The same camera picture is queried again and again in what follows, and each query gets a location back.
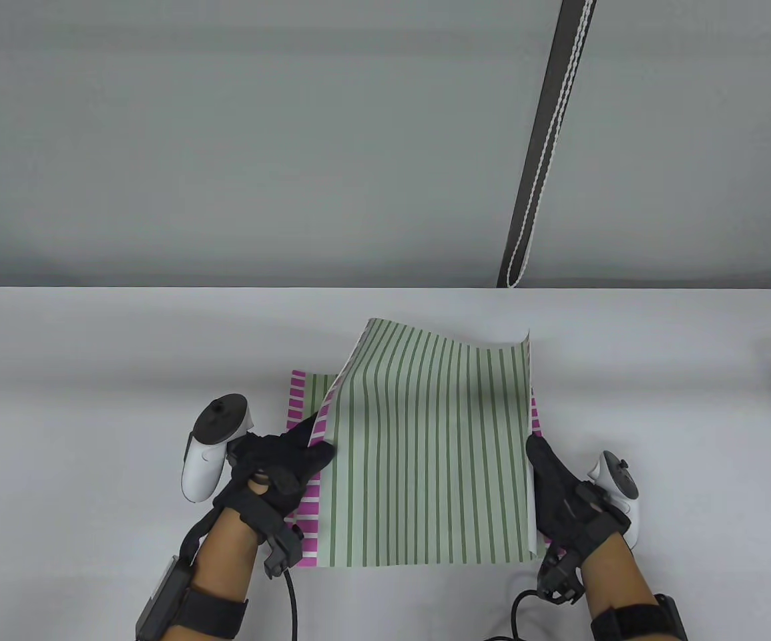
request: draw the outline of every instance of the person's left hand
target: person's left hand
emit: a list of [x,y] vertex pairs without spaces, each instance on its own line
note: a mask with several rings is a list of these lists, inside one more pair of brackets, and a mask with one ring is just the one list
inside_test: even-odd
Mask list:
[[214,505],[228,492],[248,485],[281,516],[299,507],[308,482],[334,458],[331,443],[320,441],[308,446],[316,418],[310,416],[281,436],[247,433],[228,443],[232,480],[217,495]]

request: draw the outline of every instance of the black cable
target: black cable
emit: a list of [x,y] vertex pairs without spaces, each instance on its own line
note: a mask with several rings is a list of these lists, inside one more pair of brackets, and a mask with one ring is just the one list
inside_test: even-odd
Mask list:
[[522,637],[519,637],[519,623],[516,622],[516,614],[519,613],[519,604],[522,603],[526,596],[539,596],[537,590],[522,590],[519,595],[513,599],[513,607],[510,608],[510,630],[513,632],[511,637],[497,636],[489,637],[484,641],[525,641]]
[[290,570],[284,571],[284,579],[287,581],[287,594],[290,596],[290,641],[296,641],[299,634],[299,613],[296,611],[296,590],[293,589],[293,581],[290,580]]

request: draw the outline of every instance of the white vr controller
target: white vr controller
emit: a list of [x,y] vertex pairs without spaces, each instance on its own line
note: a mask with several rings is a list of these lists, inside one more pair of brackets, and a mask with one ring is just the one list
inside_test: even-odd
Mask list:
[[587,473],[587,476],[604,489],[610,495],[611,503],[629,517],[631,526],[623,537],[630,548],[635,547],[637,535],[641,529],[641,510],[639,510],[639,491],[629,473],[629,464],[620,461],[614,454],[605,450],[599,457],[599,462]]
[[220,482],[228,443],[253,426],[248,400],[242,394],[226,394],[204,409],[184,452],[180,489],[188,501],[201,503],[210,498]]

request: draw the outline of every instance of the person's right hand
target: person's right hand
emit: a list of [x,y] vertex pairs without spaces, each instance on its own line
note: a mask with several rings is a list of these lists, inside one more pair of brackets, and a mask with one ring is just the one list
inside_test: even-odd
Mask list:
[[586,558],[595,549],[591,523],[603,513],[610,513],[620,533],[628,530],[629,519],[610,504],[604,489],[569,472],[546,439],[531,434],[525,449],[534,467],[537,529],[554,544]]

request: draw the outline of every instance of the gray wall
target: gray wall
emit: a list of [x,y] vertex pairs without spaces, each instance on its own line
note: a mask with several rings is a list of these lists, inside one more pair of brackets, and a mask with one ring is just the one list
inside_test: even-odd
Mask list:
[[0,0],[0,283],[494,284],[539,0]]
[[[494,284],[557,2],[0,0],[0,284]],[[598,0],[527,284],[771,286],[771,2]]]
[[526,284],[771,286],[771,0],[597,0]]

